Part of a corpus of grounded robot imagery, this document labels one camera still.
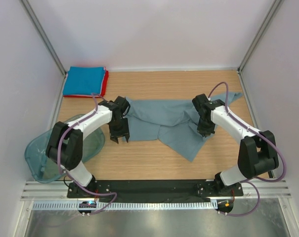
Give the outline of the grey-blue t shirt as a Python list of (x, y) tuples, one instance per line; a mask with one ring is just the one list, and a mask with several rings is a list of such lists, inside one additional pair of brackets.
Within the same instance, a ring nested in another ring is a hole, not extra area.
[(130, 141), (160, 140), (193, 161), (209, 137), (198, 133), (199, 114), (191, 100), (132, 100), (126, 115)]

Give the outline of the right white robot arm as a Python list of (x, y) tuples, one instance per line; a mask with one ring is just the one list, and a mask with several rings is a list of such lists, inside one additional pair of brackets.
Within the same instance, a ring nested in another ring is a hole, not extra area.
[(220, 99), (211, 101), (205, 94), (201, 94), (192, 103), (200, 116), (198, 133), (209, 137), (215, 133), (215, 127), (220, 126), (239, 145), (237, 164), (214, 177), (214, 191), (218, 195), (230, 194), (241, 181), (278, 168), (279, 160), (272, 132), (262, 132), (245, 123)]

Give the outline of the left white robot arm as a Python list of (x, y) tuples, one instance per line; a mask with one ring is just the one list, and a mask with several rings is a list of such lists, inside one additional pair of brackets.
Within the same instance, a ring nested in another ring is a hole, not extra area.
[(59, 173), (65, 173), (88, 198), (97, 195), (95, 177), (86, 169), (83, 159), (83, 142), (103, 125), (109, 126), (110, 140), (118, 143), (123, 137), (129, 140), (128, 114), (130, 104), (125, 97), (114, 101), (102, 100), (95, 108), (70, 123), (57, 122), (51, 132), (46, 156), (57, 164)]

